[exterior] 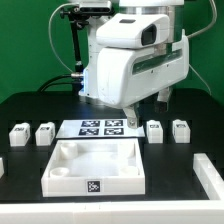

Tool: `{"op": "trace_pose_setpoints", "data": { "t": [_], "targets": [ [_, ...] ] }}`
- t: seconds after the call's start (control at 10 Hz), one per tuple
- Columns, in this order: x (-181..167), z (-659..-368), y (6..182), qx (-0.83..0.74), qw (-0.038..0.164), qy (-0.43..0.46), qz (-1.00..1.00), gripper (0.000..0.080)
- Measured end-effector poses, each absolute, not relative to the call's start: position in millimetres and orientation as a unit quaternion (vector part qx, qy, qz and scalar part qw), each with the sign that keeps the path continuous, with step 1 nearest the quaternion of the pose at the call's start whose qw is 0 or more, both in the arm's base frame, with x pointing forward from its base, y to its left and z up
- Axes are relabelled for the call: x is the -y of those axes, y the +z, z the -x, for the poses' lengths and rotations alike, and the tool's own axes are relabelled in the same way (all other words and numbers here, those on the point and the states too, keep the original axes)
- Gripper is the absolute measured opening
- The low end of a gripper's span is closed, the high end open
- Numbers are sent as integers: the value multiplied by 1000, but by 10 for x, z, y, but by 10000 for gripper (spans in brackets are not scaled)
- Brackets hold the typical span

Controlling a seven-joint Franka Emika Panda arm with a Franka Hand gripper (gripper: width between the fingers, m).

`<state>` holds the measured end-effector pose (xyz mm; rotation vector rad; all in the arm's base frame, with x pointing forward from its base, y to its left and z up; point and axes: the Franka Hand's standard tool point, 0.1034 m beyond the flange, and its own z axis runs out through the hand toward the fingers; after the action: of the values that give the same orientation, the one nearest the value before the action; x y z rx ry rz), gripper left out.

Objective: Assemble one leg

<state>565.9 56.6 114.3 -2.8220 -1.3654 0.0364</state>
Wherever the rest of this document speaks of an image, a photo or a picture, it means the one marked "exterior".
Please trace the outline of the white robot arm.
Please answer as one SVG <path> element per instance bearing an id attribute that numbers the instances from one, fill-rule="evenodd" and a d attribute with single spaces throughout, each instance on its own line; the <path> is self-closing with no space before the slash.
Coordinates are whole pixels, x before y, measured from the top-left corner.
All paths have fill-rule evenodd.
<path id="1" fill-rule="evenodd" d="M 79 7 L 92 16 L 85 91 L 137 128 L 138 103 L 153 94 L 166 103 L 187 76 L 184 0 L 83 0 Z"/>

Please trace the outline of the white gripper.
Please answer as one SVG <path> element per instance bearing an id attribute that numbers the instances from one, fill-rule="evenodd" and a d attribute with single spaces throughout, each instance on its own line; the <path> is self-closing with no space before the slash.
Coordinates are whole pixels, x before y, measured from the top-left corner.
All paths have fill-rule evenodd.
<path id="1" fill-rule="evenodd" d="M 158 92 L 155 111 L 167 112 L 170 86 L 188 73 L 189 44 L 185 33 L 177 42 L 165 41 L 139 49 L 102 46 L 97 59 L 99 99 L 107 106 L 124 108 L 129 128 L 139 127 L 138 105 L 134 103 L 154 93 Z"/>

